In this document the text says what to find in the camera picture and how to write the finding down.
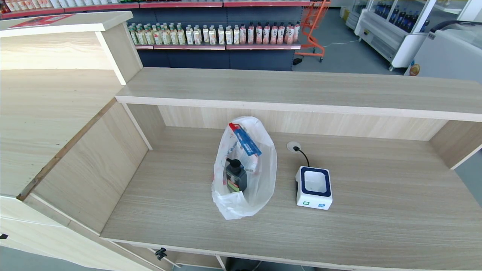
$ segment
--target black handle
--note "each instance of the black handle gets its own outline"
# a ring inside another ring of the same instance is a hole
[[[167,256],[167,254],[165,252],[166,252],[166,249],[161,247],[160,250],[154,252],[154,255],[156,255],[157,259],[160,261],[160,260],[162,260],[162,258]]]

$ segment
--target black cable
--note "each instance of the black cable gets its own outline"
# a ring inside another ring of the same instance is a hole
[[[305,159],[306,159],[306,163],[308,163],[308,166],[309,166],[309,160],[308,160],[308,157],[306,157],[306,154],[305,154],[302,150],[300,150],[300,148],[299,148],[298,146],[294,146],[293,149],[294,149],[295,151],[299,151],[299,152],[301,152],[301,153],[303,154],[303,156],[304,156]]]

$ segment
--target white bottle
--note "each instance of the white bottle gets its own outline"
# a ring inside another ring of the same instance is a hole
[[[239,44],[240,43],[240,30],[238,28],[238,26],[234,26],[234,38],[233,38],[233,42],[234,44]]]
[[[217,30],[219,44],[224,44],[224,29],[222,25],[219,25],[219,29]]]
[[[185,45],[186,44],[186,37],[184,36],[184,30],[180,24],[177,25],[177,37],[179,39],[179,44]]]
[[[216,45],[216,30],[214,26],[209,28],[209,44]]]
[[[202,34],[201,30],[198,27],[194,27],[194,31],[192,31],[192,35],[194,36],[194,44],[201,45],[202,43]]]
[[[233,31],[231,30],[231,26],[226,27],[226,44],[233,44],[232,38]]]
[[[174,26],[171,26],[170,32],[171,32],[171,42],[173,43],[173,45],[178,45],[179,38],[177,36],[177,30],[174,28]]]
[[[186,40],[189,45],[194,44],[194,37],[192,35],[192,29],[189,27],[186,28]]]
[[[202,39],[205,43],[209,42],[209,29],[207,25],[202,26]]]

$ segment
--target bottled drink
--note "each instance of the bottled drink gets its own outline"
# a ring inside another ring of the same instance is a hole
[[[403,19],[405,18],[405,14],[407,14],[407,8],[403,8],[403,11],[398,14],[397,21],[395,22],[395,25],[400,27],[402,25]]]
[[[382,5],[385,5],[382,1],[378,1],[378,3],[376,4],[376,8],[375,8],[375,14],[377,15],[380,15],[382,14]]]
[[[412,11],[409,11],[408,14],[405,16],[405,18],[402,21],[402,25],[400,26],[401,29],[405,30],[408,32],[408,22],[412,21]]]
[[[424,22],[423,26],[422,26],[422,29],[420,30],[420,32],[425,32],[425,28],[430,24],[430,16],[427,17],[426,21]]]
[[[390,5],[390,4],[386,4],[386,5],[385,5],[385,9],[384,9],[384,11],[383,11],[383,13],[382,13],[382,17],[383,17],[384,19],[386,19],[386,18],[388,17],[388,14],[390,13],[390,10],[391,10],[391,5]]]
[[[415,14],[412,16],[412,19],[408,22],[407,24],[407,32],[412,32],[412,29],[414,28],[415,23],[418,20],[418,11],[415,12]]]
[[[390,17],[389,22],[392,24],[395,23],[395,20],[397,19],[398,12],[400,12],[400,6],[397,5],[395,9],[393,10],[392,16]]]

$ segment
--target plastic bag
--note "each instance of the plastic bag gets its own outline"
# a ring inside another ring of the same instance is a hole
[[[261,155],[247,158],[246,152],[243,153],[243,144],[240,144],[232,128],[226,127],[214,163],[212,184],[213,201],[226,220],[253,216],[268,203],[274,192],[277,167],[273,140],[260,120],[255,117],[239,117],[232,123],[239,124],[247,132]],[[247,174],[247,187],[244,191],[231,192],[226,180],[226,158],[239,157],[246,163],[243,166]]]

